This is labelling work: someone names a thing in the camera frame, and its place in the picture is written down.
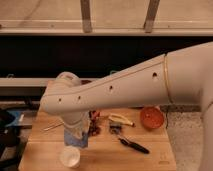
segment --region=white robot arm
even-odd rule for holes
[[[158,56],[113,75],[80,85],[72,73],[60,74],[41,99],[41,108],[65,123],[88,110],[144,105],[200,105],[204,150],[200,171],[213,170],[213,43]]]

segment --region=wooden tabletop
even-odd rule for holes
[[[123,114],[134,121],[135,127],[123,126],[123,134],[150,150],[142,154],[125,147],[115,135],[109,133],[107,116]],[[162,126],[154,131],[146,130],[139,120],[139,110],[103,110],[100,117],[101,133],[89,138],[88,148],[81,149],[81,163],[77,169],[63,166],[59,154],[64,147],[63,126],[49,131],[45,127],[60,123],[58,117],[38,112],[29,141],[25,148],[20,171],[175,171],[176,163],[167,132]]]

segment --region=orange bowl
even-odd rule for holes
[[[156,129],[163,125],[163,113],[155,107],[144,107],[141,109],[140,120],[144,127]]]

